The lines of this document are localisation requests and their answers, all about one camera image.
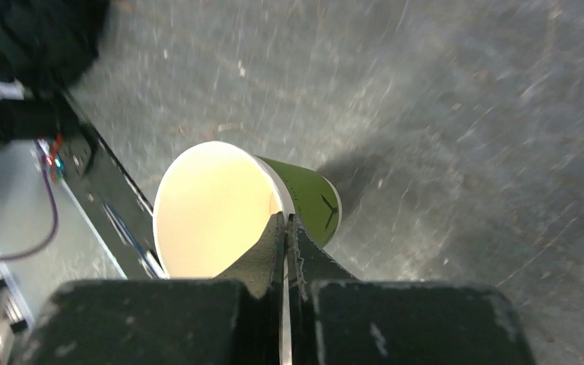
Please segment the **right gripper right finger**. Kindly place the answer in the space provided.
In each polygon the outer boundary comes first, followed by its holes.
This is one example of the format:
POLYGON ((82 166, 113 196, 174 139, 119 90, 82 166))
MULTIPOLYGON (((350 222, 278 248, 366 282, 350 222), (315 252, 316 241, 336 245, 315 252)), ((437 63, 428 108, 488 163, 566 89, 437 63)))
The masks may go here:
POLYGON ((289 216, 285 247, 290 301, 291 360, 293 364, 318 364, 319 350, 312 283, 321 280, 354 280, 309 235, 301 218, 289 216))

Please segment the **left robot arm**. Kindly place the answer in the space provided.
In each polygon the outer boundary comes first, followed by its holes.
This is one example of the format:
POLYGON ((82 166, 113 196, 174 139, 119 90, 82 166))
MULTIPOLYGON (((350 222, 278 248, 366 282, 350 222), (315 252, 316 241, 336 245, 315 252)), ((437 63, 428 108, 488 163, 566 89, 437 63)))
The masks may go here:
POLYGON ((62 95, 26 99, 20 85, 0 82, 0 149, 13 141, 81 135, 79 118, 62 95))

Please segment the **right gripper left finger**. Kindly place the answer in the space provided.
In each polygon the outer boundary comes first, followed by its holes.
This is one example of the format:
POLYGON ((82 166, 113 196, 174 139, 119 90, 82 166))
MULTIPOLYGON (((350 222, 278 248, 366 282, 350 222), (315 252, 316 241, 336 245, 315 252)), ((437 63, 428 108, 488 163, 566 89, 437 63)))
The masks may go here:
POLYGON ((233 326, 232 364, 279 364, 286 217, 273 214, 256 243, 216 278, 243 285, 233 326))

